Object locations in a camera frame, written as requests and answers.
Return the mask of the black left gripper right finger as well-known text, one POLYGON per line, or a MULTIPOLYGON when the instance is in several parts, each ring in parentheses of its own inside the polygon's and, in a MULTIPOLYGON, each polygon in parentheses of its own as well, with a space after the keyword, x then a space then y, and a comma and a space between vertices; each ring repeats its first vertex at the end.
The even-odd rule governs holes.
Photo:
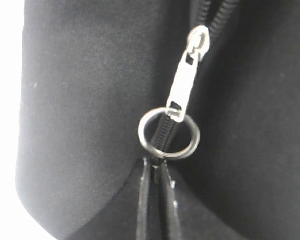
POLYGON ((176 198, 176 182, 173 180, 166 162, 161 164, 161 188, 165 211, 165 229, 168 240, 182 240, 181 222, 178 213, 179 203, 176 198))

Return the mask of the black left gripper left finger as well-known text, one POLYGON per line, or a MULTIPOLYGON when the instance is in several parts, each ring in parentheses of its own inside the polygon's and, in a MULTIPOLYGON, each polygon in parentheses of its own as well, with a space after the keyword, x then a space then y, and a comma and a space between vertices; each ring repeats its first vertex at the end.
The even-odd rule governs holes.
POLYGON ((148 158, 142 159, 142 175, 140 177, 136 239, 161 240, 162 227, 160 218, 160 190, 156 176, 158 168, 148 158))

